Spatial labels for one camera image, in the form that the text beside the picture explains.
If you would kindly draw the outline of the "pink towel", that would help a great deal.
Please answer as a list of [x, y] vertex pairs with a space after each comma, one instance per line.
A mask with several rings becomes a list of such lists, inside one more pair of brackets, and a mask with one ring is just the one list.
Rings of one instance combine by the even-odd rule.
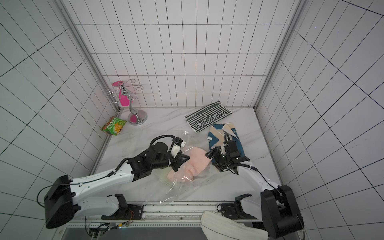
[[205, 154], [207, 152], [198, 147], [191, 147], [184, 152], [184, 155], [190, 157], [182, 166], [175, 172], [176, 180], [180, 183], [192, 182], [207, 166], [211, 163]]

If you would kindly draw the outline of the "clear plastic vacuum bag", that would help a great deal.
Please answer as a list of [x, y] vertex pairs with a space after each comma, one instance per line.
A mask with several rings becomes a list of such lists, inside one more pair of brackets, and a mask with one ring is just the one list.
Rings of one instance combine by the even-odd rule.
[[168, 134], [186, 142], [181, 151], [189, 159], [177, 171], [171, 166], [154, 169], [149, 176], [120, 186], [129, 203], [162, 205], [183, 201], [210, 182], [211, 161], [205, 157], [208, 140], [200, 141], [183, 130], [170, 131]]

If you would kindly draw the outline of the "pale green towel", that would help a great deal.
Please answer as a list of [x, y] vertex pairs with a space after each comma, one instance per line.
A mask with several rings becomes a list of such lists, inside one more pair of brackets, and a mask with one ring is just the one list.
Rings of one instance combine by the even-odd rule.
[[177, 180], [173, 169], [160, 169], [158, 171], [159, 180], [166, 186], [173, 187]]

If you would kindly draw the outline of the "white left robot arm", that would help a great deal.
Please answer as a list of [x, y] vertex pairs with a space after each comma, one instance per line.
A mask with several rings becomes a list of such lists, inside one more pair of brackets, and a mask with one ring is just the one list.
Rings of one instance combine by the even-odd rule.
[[42, 207], [46, 228], [61, 227], [73, 219], [101, 216], [103, 220], [141, 218], [141, 207], [128, 204], [123, 194], [98, 197], [96, 194], [151, 175], [153, 170], [172, 168], [175, 172], [190, 157], [182, 153], [186, 141], [173, 135], [154, 138], [149, 147], [133, 158], [124, 158], [117, 167], [98, 174], [71, 179], [68, 175], [47, 186]]

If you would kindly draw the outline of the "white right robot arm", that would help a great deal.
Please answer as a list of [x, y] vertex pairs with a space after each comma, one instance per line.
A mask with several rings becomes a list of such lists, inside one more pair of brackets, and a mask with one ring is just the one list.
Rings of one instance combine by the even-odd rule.
[[265, 177], [251, 160], [238, 149], [234, 140], [210, 147], [206, 157], [220, 172], [229, 171], [242, 177], [255, 193], [237, 196], [232, 204], [220, 204], [218, 211], [231, 220], [256, 219], [263, 223], [269, 237], [284, 238], [305, 231], [305, 223], [293, 190]]

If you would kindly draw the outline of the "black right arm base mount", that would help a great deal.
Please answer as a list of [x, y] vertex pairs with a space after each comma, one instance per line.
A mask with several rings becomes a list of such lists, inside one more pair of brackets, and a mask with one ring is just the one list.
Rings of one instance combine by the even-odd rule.
[[233, 203], [221, 203], [217, 205], [217, 211], [223, 217], [231, 220], [256, 220], [252, 215], [246, 214], [241, 206], [241, 200], [247, 197], [252, 197], [251, 194], [243, 194], [237, 196]]

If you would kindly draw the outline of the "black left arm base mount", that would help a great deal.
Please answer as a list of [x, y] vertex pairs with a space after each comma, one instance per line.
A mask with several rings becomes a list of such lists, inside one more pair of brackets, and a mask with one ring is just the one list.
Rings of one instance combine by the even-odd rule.
[[117, 206], [116, 211], [108, 215], [102, 215], [102, 220], [141, 220], [143, 216], [143, 206], [128, 204], [123, 194], [108, 196]]

